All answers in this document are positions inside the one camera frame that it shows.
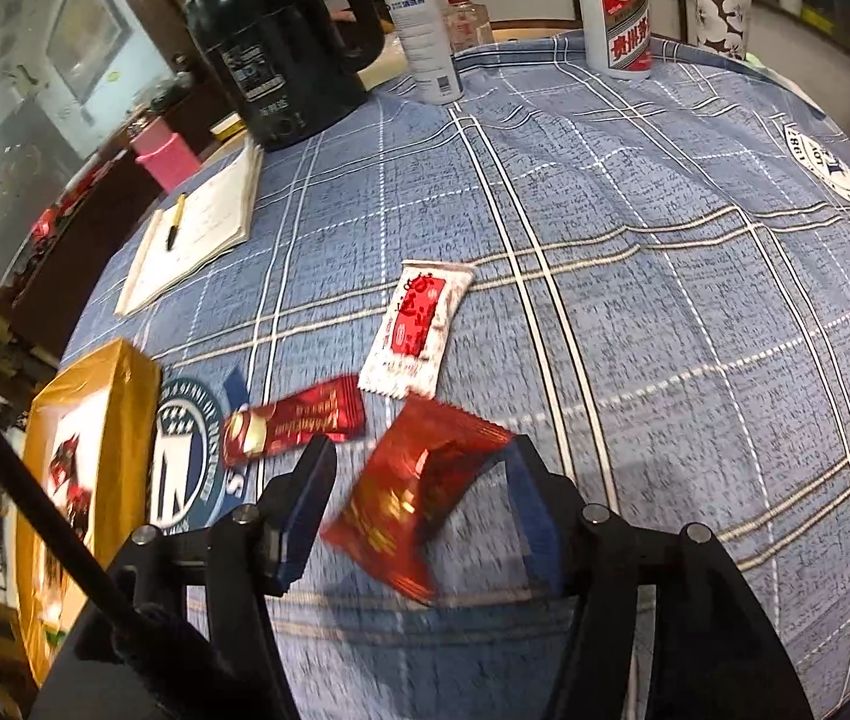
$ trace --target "black cable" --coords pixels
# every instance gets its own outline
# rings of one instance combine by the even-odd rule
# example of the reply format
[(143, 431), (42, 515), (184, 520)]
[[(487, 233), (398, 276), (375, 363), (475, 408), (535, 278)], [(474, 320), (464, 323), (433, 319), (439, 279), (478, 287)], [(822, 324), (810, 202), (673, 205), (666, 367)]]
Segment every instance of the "black cable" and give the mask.
[(61, 562), (63, 569), (112, 625), (131, 640), (146, 637), (148, 629), (131, 602), (121, 594), (81, 539), (71, 531), (68, 522), (55, 509), (1, 432), (0, 484)]

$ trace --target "floral patterned cup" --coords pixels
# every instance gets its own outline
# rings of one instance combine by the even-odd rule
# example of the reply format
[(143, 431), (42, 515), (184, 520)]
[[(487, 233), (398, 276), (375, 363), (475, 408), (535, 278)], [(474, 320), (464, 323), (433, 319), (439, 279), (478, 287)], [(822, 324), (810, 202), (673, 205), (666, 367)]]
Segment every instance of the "floral patterned cup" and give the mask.
[(698, 45), (744, 60), (748, 51), (751, 0), (694, 0)]

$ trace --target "pink container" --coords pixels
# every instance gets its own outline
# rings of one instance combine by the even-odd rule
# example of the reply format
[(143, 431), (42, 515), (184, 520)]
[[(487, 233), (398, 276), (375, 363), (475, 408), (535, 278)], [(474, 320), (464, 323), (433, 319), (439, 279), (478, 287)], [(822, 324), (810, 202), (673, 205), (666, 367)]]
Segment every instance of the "pink container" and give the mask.
[(131, 148), (135, 149), (136, 154), (150, 154), (152, 151), (158, 151), (171, 139), (172, 129), (162, 117), (158, 117), (131, 139)]
[(164, 191), (172, 191), (183, 181), (201, 170), (201, 162), (177, 132), (172, 132), (169, 141), (152, 151), (135, 158), (139, 165), (151, 173)]

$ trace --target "label on kettle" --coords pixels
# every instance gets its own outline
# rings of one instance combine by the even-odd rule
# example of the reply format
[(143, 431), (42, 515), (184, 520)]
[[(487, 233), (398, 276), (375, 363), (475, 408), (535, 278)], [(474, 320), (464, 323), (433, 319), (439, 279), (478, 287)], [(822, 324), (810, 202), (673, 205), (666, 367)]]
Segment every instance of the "label on kettle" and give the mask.
[(608, 66), (642, 71), (651, 67), (648, 0), (601, 0), (604, 10)]
[(257, 43), (239, 43), (221, 52), (221, 58), (246, 100), (258, 100), (284, 86), (284, 76), (276, 73)]

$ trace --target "metal screw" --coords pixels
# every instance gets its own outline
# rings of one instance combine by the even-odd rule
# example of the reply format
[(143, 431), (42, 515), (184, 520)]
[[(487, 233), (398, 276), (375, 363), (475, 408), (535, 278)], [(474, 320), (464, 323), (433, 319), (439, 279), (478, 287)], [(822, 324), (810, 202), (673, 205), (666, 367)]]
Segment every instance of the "metal screw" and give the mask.
[(139, 525), (131, 533), (131, 541), (134, 541), (138, 546), (145, 546), (152, 541), (155, 541), (158, 536), (158, 528), (154, 525)]
[(248, 525), (258, 519), (258, 507), (253, 503), (244, 503), (232, 512), (232, 519), (239, 525)]
[(687, 537), (692, 541), (695, 541), (696, 544), (706, 544), (711, 540), (711, 528), (707, 525), (702, 525), (700, 522), (692, 522), (687, 527)]
[(581, 516), (591, 522), (591, 524), (597, 525), (601, 522), (605, 522), (611, 514), (609, 514), (608, 509), (603, 507), (601, 504), (590, 503), (581, 510)]

